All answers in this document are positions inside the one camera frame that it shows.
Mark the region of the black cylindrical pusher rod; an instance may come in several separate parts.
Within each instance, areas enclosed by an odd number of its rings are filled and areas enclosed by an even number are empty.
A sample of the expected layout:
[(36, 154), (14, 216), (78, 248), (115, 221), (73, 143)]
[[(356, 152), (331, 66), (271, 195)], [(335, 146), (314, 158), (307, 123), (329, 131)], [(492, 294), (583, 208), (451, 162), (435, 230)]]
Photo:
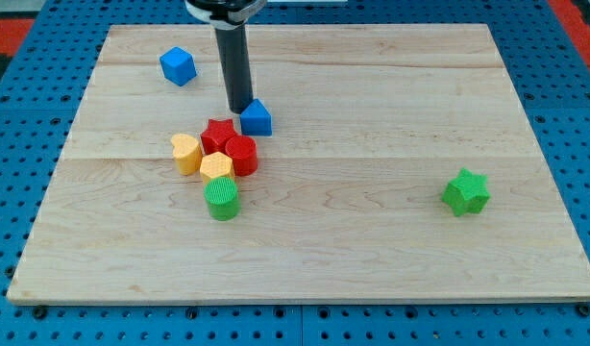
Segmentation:
[(254, 100), (246, 26), (215, 33), (229, 108), (242, 113)]

